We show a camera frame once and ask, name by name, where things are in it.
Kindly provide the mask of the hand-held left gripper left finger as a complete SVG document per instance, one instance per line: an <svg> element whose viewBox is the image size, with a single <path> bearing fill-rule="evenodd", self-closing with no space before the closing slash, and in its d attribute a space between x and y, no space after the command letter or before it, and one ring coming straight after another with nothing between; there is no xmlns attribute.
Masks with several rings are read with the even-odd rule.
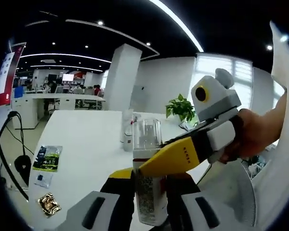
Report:
<svg viewBox="0 0 289 231"><path fill-rule="evenodd" d="M56 231L128 231L134 213L133 168L113 172L100 191L92 191L67 211Z"/></svg>

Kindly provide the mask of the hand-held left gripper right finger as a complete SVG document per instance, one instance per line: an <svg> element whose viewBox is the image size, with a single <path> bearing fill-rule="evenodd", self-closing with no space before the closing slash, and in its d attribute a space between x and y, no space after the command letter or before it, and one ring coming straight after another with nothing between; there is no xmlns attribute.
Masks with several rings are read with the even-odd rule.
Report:
<svg viewBox="0 0 289 231"><path fill-rule="evenodd" d="M251 231L228 205L209 197L187 173L167 176L167 211L173 231Z"/></svg>

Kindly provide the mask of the person's right hand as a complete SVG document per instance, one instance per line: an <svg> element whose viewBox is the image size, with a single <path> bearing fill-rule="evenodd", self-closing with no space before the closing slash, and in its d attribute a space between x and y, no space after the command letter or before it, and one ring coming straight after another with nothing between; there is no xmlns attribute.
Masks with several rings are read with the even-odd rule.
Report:
<svg viewBox="0 0 289 231"><path fill-rule="evenodd" d="M258 115L248 109L239 111L238 116L242 126L233 142L228 145L219 161L223 164L237 158L252 157L263 151L270 142L268 134L270 113Z"/></svg>

